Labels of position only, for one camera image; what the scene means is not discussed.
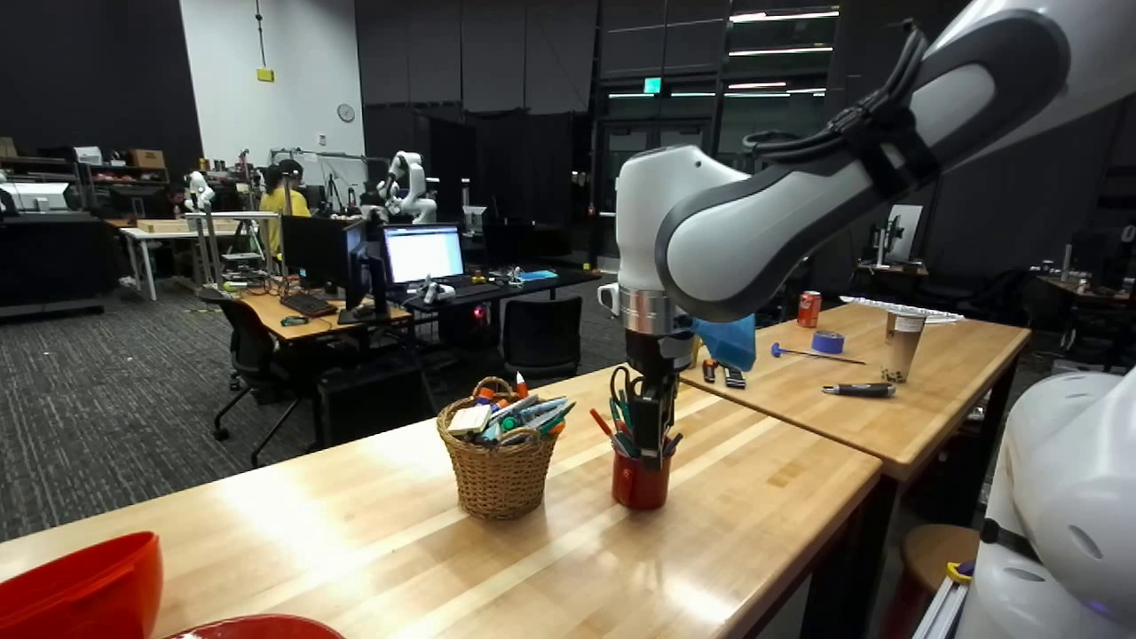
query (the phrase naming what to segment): white mug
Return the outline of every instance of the white mug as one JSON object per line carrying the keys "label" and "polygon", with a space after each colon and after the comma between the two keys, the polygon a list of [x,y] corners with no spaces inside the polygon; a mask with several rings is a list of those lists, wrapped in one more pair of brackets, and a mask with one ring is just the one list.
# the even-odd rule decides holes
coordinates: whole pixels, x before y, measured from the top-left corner
{"label": "white mug", "polygon": [[598,305],[604,305],[612,315],[617,315],[617,285],[599,285],[598,289]]}

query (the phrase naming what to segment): cup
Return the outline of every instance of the cup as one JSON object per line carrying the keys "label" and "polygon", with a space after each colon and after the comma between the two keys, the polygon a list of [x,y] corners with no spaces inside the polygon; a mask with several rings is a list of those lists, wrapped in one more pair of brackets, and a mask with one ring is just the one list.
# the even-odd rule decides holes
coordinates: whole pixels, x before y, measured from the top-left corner
{"label": "cup", "polygon": [[893,379],[893,385],[912,379],[912,360],[917,360],[923,328],[926,328],[923,313],[889,313],[889,365],[883,365],[883,379]]}
{"label": "cup", "polygon": [[662,460],[615,453],[612,501],[630,511],[656,511],[668,504],[671,453]]}
{"label": "cup", "polygon": [[604,305],[612,315],[617,315],[617,285],[599,285],[598,289],[598,305]]}

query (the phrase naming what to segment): keyboard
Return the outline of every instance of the keyboard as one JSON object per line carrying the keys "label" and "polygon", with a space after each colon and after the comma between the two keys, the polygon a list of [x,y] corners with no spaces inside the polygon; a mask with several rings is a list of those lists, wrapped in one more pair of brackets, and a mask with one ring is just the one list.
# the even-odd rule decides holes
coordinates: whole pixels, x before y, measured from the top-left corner
{"label": "keyboard", "polygon": [[333,315],[338,310],[317,294],[317,290],[295,290],[295,294],[286,294],[280,305],[302,313],[302,315]]}

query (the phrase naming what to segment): woven basket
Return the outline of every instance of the woven basket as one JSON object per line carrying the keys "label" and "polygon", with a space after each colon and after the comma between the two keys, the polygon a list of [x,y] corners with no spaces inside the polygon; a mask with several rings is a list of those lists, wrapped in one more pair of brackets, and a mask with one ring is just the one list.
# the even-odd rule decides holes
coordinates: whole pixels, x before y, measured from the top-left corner
{"label": "woven basket", "polygon": [[[504,398],[514,398],[514,392],[499,376],[480,379],[471,398],[482,388],[499,388]],[[471,398],[455,400],[437,415],[437,433],[446,443],[458,481],[458,504],[476,520],[522,520],[545,501],[545,475],[548,460],[555,458],[557,438],[541,438],[510,447],[458,439],[452,438],[452,415],[471,406]]]}

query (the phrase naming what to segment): pen holder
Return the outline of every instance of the pen holder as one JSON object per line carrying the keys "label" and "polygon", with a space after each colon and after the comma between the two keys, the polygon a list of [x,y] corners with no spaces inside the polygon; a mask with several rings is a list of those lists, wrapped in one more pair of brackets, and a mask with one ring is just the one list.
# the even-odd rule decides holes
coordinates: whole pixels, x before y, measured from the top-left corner
{"label": "pen holder", "polygon": [[557,438],[532,438],[526,443],[482,447],[458,439],[452,420],[458,408],[482,400],[487,395],[514,398],[514,392],[487,376],[476,385],[471,398],[446,406],[437,415],[437,433],[446,443],[458,504],[476,520],[522,520],[545,504],[545,481],[555,458]]}
{"label": "pen holder", "polygon": [[671,482],[671,453],[664,453],[656,464],[644,458],[624,458],[615,450],[612,464],[612,501],[624,504],[630,511],[656,511],[668,504],[668,482]]}

